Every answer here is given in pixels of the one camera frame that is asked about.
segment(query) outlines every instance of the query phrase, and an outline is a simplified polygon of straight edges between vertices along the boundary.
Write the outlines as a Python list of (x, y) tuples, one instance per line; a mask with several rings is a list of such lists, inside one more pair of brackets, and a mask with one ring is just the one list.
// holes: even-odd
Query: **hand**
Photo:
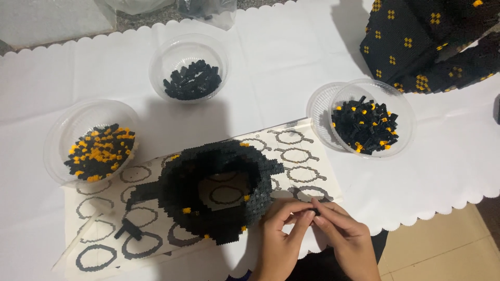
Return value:
[[(293, 198), (277, 199), (261, 219), (262, 246), (250, 281), (285, 281), (299, 259), (302, 239), (313, 222), (313, 205)], [(285, 224), (295, 223), (290, 234)]]
[(336, 203), (321, 204), (315, 198), (311, 202), (321, 213), (314, 217), (314, 224), (328, 236), (344, 273), (352, 281), (380, 281), (368, 227)]

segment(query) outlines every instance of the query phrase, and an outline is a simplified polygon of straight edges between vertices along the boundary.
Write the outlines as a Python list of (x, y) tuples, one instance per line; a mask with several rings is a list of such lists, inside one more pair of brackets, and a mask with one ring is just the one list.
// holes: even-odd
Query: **tiled floor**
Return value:
[(500, 252), (468, 204), (389, 232), (378, 270), (382, 281), (500, 281)]

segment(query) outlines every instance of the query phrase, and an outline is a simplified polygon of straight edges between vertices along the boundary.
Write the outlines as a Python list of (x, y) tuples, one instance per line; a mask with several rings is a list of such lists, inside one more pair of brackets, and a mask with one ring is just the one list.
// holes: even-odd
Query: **plastic bag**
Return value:
[(165, 6), (171, 5), (176, 0), (105, 0), (114, 9), (130, 15), (149, 13)]
[(237, 0), (177, 0), (177, 11), (188, 18), (229, 30), (235, 24)]

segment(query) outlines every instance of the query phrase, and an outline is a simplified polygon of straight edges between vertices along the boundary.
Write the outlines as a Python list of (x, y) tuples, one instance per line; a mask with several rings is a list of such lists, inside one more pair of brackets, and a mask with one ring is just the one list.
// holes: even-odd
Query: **black and yellow block sculpture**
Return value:
[[(209, 143), (185, 149), (166, 161), (158, 181), (140, 184), (130, 194), (127, 209), (158, 199), (158, 207), (188, 232), (212, 238), (217, 245), (231, 243), (264, 215), (272, 202), (271, 175), (284, 171), (282, 163), (267, 159), (248, 143)], [(200, 182), (230, 172), (247, 174), (248, 193), (236, 206), (212, 210), (200, 199)]]
[(460, 89), (500, 71), (500, 33), (484, 36), (499, 13), (498, 0), (375, 0), (360, 51), (400, 92)]

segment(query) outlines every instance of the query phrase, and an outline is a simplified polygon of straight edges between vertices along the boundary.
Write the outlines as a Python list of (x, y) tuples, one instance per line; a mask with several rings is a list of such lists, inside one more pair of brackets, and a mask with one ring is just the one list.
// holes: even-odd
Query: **table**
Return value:
[[(317, 88), (367, 76), (358, 44), (370, 8), (368, 0), (299, 0), (239, 10), (227, 32), (185, 19), (1, 57), (5, 278), (58, 280), (48, 270), (64, 250), (64, 198), (45, 172), (42, 151), (49, 128), (66, 108), (93, 98), (132, 106), (147, 136), (136, 163), (301, 119)], [(150, 57), (167, 39), (193, 32), (210, 35), (228, 49), (229, 80), (207, 103), (165, 103), (149, 83)], [(368, 161), (327, 150), (344, 195), (342, 206), (375, 235), (498, 196), (500, 127), (493, 103), (499, 80), (495, 75), (462, 90), (407, 94), (417, 118), (416, 138), (393, 159)], [(168, 279), (172, 270), (196, 279), (217, 265), (238, 277), (247, 270), (242, 259), (255, 257), (255, 249), (247, 249), (230, 258), (221, 251), (220, 259), (200, 252), (161, 270), (146, 267), (114, 279)], [(206, 268), (190, 268), (194, 260)]]

